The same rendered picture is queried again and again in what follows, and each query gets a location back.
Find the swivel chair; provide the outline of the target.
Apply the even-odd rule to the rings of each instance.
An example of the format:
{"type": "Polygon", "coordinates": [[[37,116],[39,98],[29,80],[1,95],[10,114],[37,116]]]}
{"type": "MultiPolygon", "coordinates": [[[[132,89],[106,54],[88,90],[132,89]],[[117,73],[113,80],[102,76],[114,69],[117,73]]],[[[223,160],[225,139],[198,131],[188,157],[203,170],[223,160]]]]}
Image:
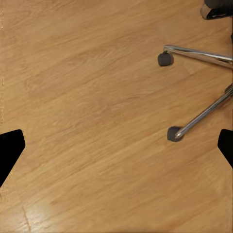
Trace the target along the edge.
{"type": "MultiPolygon", "coordinates": [[[[200,16],[203,20],[214,20],[220,18],[233,19],[233,0],[203,0],[202,8],[200,9],[200,16]]],[[[231,36],[233,40],[233,33],[231,36]]],[[[222,66],[233,68],[233,57],[219,55],[215,53],[208,53],[200,50],[191,50],[175,46],[164,46],[163,53],[158,56],[158,64],[160,66],[169,65],[171,63],[171,56],[167,51],[172,51],[195,57],[201,60],[205,60],[211,63],[219,64],[222,66]]],[[[229,96],[233,96],[233,82],[225,89],[225,93],[222,94],[216,101],[205,108],[200,114],[198,114],[192,121],[181,129],[177,127],[171,127],[167,132],[167,140],[171,142],[179,142],[181,136],[188,132],[193,126],[200,122],[204,117],[210,114],[216,109],[222,102],[224,102],[229,96]]]]}

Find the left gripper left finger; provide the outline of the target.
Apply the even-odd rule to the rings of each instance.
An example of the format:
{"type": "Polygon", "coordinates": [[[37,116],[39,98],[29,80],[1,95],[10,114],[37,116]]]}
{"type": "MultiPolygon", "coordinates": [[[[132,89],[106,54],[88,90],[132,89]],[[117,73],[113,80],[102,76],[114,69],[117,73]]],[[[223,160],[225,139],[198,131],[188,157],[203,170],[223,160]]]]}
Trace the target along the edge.
{"type": "Polygon", "coordinates": [[[25,148],[21,129],[0,134],[0,187],[25,148]]]}

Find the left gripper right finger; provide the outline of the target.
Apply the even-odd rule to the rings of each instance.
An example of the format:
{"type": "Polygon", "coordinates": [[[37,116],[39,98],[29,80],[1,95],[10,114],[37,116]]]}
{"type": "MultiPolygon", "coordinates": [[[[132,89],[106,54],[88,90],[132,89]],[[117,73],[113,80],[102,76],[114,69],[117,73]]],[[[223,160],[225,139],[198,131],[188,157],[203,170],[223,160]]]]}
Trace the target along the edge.
{"type": "Polygon", "coordinates": [[[217,146],[233,168],[233,131],[222,129],[217,146]]]}

